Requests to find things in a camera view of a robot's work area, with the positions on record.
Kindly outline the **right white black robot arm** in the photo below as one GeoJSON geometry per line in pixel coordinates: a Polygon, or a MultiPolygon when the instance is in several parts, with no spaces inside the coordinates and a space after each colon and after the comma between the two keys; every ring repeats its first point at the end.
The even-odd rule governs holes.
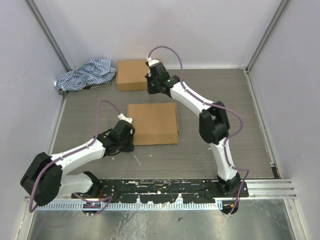
{"type": "Polygon", "coordinates": [[[146,65],[148,93],[167,95],[185,105],[198,117],[199,135],[210,145],[214,155],[219,190],[223,196],[232,197],[238,191],[241,177],[234,166],[227,140],[230,122],[224,104],[220,101],[209,102],[178,76],[171,76],[161,61],[149,58],[146,65]]]}

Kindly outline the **brown cardboard box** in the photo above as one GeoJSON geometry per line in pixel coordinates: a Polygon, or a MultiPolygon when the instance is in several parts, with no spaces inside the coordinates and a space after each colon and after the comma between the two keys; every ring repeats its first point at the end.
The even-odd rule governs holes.
{"type": "Polygon", "coordinates": [[[121,60],[117,63],[116,85],[120,92],[146,91],[148,67],[143,59],[121,60]]]}

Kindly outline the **brown cardboard blanks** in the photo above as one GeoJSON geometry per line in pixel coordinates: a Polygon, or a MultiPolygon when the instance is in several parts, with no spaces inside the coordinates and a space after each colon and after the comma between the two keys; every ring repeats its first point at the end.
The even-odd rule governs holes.
{"type": "Polygon", "coordinates": [[[129,104],[127,113],[133,119],[135,146],[179,143],[177,105],[174,102],[129,104]]]}

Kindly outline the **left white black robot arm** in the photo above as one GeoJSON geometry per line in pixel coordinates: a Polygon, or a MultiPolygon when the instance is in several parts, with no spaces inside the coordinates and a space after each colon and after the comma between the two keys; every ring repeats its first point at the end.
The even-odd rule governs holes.
{"type": "Polygon", "coordinates": [[[63,195],[83,194],[91,199],[97,198],[102,185],[93,173],[84,171],[71,175],[70,172],[104,157],[132,152],[134,133],[132,119],[125,117],[114,128],[78,147],[52,155],[41,152],[31,162],[20,185],[39,207],[63,195]]]}

